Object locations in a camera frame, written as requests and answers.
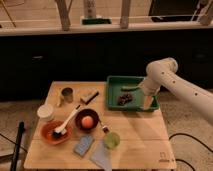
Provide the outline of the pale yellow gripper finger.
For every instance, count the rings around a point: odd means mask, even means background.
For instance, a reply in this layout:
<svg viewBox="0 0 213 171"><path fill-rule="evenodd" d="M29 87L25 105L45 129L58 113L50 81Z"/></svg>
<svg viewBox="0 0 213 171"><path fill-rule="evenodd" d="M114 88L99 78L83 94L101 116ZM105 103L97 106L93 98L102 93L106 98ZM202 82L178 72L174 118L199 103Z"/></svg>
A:
<svg viewBox="0 0 213 171"><path fill-rule="evenodd" d="M152 105L153 97L152 96L145 96L143 101L143 109L148 110Z"/></svg>

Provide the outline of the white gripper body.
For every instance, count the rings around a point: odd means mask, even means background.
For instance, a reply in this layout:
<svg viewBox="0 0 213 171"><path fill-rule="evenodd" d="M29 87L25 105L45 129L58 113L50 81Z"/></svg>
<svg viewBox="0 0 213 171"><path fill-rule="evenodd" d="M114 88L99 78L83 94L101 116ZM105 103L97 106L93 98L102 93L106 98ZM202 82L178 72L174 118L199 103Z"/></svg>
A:
<svg viewBox="0 0 213 171"><path fill-rule="evenodd" d="M140 84L140 88L146 96L156 96L161 85L149 77L145 77Z"/></svg>

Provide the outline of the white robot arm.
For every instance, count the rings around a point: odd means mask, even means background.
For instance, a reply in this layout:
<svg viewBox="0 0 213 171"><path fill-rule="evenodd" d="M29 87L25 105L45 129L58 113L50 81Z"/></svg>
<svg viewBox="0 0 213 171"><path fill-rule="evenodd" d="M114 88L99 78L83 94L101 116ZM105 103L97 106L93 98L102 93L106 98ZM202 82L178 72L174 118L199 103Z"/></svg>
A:
<svg viewBox="0 0 213 171"><path fill-rule="evenodd" d="M155 96L161 86L180 100L194 107L213 126L213 94L176 75L178 63L174 58L150 62L146 77L140 83L145 96Z"/></svg>

